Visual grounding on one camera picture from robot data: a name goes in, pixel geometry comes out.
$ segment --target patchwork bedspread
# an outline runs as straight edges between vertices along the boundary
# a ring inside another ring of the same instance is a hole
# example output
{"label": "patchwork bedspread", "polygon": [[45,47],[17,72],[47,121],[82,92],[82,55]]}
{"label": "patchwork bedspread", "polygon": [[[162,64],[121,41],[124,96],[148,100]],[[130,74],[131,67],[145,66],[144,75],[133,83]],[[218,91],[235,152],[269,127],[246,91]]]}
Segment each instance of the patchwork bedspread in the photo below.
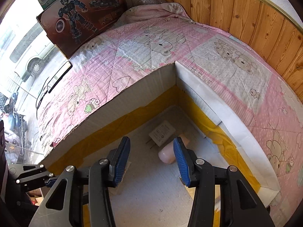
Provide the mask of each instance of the patchwork bedspread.
{"label": "patchwork bedspread", "polygon": [[175,60],[233,109],[267,154],[281,186],[271,216],[283,226],[303,197],[303,105],[248,45],[192,21],[178,3],[133,7],[74,54],[72,70],[38,110],[42,142],[60,142],[126,87]]}

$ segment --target blue rubber fingertip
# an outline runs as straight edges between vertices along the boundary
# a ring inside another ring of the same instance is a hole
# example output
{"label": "blue rubber fingertip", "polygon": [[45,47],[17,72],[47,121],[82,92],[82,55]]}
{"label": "blue rubber fingertip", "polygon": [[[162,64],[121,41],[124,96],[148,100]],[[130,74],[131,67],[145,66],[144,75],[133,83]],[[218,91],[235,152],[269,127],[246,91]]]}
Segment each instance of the blue rubber fingertip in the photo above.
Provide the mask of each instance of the blue rubber fingertip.
{"label": "blue rubber fingertip", "polygon": [[125,171],[125,167],[126,167],[126,163],[127,163],[127,159],[129,156],[129,152],[131,150],[131,143],[130,140],[128,139],[128,141],[126,142],[126,144],[124,145],[119,160],[116,164],[116,168],[115,168],[115,183],[116,185],[118,183],[120,183],[122,181],[122,177]]}
{"label": "blue rubber fingertip", "polygon": [[178,164],[178,168],[180,171],[180,175],[182,178],[183,183],[185,183],[186,186],[189,186],[190,184],[190,178],[189,178],[189,166],[186,162],[186,159],[184,157],[184,154],[182,152],[180,143],[178,142],[178,139],[174,139],[174,154],[176,157],[176,161]]}

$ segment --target blue gripper pad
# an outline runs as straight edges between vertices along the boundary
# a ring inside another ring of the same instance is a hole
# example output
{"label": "blue gripper pad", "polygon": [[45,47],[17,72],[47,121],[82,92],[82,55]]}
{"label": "blue gripper pad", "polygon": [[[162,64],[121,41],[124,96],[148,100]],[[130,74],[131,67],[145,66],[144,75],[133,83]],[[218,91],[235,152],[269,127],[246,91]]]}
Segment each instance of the blue gripper pad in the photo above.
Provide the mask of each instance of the blue gripper pad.
{"label": "blue gripper pad", "polygon": [[114,182],[116,183],[116,185],[122,181],[122,177],[123,177],[123,174],[124,174],[124,170],[125,170],[125,166],[126,166],[126,163],[127,163],[128,156],[129,156],[129,152],[131,150],[130,139],[127,136],[124,136],[122,138],[122,141],[121,141],[119,147],[120,146],[123,146],[123,147],[120,151],[119,158],[118,158],[118,160],[116,162],[116,165],[115,165]]}
{"label": "blue gripper pad", "polygon": [[186,149],[184,144],[183,143],[180,144],[178,141],[178,138],[175,138],[173,147],[174,147],[174,154],[176,157],[180,175],[181,175],[183,183],[185,183],[186,186],[189,186],[190,185],[189,166],[187,164],[187,161],[183,154],[181,146],[183,146],[184,149]]}

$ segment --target star print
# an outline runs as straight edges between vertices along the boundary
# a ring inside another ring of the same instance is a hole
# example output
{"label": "star print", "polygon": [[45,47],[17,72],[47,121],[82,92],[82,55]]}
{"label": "star print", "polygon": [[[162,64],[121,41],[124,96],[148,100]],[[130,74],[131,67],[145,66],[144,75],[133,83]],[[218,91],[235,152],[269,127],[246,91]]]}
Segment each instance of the star print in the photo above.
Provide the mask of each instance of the star print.
{"label": "star print", "polygon": [[286,111],[285,107],[283,107],[282,109],[283,109],[283,111],[282,111],[282,112],[283,112],[283,113],[285,114],[285,116],[286,116],[287,111]]}
{"label": "star print", "polygon": [[214,60],[215,56],[211,55],[210,53],[207,53],[207,55],[205,55],[209,60]]}
{"label": "star print", "polygon": [[105,60],[102,65],[107,66],[110,62],[108,60]]}
{"label": "star print", "polygon": [[136,71],[138,72],[140,70],[141,66],[134,66],[134,70],[133,71]]}

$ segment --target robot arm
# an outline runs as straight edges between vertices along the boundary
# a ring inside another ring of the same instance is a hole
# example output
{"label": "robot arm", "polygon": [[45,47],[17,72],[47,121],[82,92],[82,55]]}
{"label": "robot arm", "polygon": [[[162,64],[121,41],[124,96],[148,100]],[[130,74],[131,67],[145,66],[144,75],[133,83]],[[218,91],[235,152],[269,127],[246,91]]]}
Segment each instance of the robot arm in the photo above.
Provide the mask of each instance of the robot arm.
{"label": "robot arm", "polygon": [[83,11],[87,11],[86,5],[83,2],[80,2],[79,0],[71,0],[71,3],[78,5]]}
{"label": "robot arm", "polygon": [[63,10],[62,10],[62,8],[60,8],[60,9],[59,9],[59,11],[58,11],[58,15],[59,15],[59,17],[60,17],[60,18],[62,18],[62,17],[63,17]]}

